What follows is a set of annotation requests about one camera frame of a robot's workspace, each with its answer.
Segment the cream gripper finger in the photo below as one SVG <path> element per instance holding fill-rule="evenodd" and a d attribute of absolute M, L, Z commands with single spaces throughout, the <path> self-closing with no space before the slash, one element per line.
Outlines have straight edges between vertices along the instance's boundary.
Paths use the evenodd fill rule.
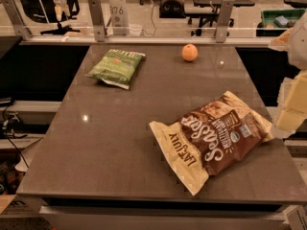
<path fill-rule="evenodd" d="M 278 108 L 275 126 L 285 131 L 296 131 L 305 121 L 306 115 L 294 109 Z"/>

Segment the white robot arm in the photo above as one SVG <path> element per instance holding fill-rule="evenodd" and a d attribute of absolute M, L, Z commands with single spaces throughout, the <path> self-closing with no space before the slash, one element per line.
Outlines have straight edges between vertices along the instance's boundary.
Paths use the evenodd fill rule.
<path fill-rule="evenodd" d="M 273 39 L 269 48 L 285 51 L 289 64 L 299 70 L 293 79 L 285 78 L 282 81 L 277 111 L 273 116 L 273 124 L 277 129 L 294 133 L 307 115 L 307 12 L 291 29 Z"/>

